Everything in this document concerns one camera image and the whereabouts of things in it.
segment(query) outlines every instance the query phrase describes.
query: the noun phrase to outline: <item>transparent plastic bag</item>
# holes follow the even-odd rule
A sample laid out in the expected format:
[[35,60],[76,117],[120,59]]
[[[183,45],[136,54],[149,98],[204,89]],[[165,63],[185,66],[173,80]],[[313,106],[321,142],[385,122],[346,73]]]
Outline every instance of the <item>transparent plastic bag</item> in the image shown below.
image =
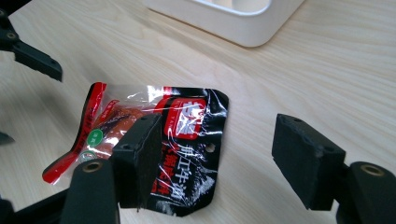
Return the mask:
[[108,159],[137,119],[162,113],[163,155],[147,209],[186,216],[213,198],[228,103],[224,93],[211,89],[94,83],[75,144],[43,179],[67,182],[81,162]]

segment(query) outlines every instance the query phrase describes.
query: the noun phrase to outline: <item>red label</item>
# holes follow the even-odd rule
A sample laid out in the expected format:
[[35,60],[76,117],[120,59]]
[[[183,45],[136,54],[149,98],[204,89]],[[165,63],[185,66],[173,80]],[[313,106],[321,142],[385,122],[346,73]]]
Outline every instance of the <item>red label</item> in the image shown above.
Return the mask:
[[168,136],[190,139],[197,138],[204,117],[206,102],[199,98],[177,98],[169,107],[164,125]]

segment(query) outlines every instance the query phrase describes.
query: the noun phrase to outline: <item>green logo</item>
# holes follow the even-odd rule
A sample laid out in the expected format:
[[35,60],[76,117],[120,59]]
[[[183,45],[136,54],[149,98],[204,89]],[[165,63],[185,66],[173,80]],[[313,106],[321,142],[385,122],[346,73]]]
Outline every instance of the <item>green logo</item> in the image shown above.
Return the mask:
[[100,129],[94,129],[90,132],[87,138],[87,144],[90,147],[96,147],[102,142],[103,133]]

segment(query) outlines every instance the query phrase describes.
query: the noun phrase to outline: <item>black metal bracket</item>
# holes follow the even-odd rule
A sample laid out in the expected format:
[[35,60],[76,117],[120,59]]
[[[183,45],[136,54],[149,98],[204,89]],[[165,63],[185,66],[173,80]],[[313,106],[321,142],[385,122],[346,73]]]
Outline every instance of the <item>black metal bracket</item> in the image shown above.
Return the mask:
[[396,223],[396,178],[369,163],[344,164],[346,152],[301,119],[277,115],[274,161],[306,209],[330,211],[339,224]]
[[70,188],[14,212],[0,199],[0,224],[120,223],[120,207],[145,208],[158,171],[161,114],[138,119],[114,147],[109,160],[85,161]]
[[62,81],[62,67],[58,62],[38,49],[23,43],[12,27],[8,14],[0,8],[0,50],[11,51],[15,61]]
[[9,144],[9,143],[13,143],[13,142],[14,142],[14,139],[11,136],[9,136],[6,133],[0,132],[0,146]]

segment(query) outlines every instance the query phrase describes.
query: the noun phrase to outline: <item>red snack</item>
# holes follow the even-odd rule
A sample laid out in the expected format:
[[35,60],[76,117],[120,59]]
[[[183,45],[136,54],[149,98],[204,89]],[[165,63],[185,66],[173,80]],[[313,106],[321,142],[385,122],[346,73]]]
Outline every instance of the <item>red snack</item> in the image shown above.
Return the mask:
[[145,114],[136,108],[115,105],[102,113],[93,124],[92,131],[79,155],[80,161],[92,158],[108,159],[113,147],[134,123]]

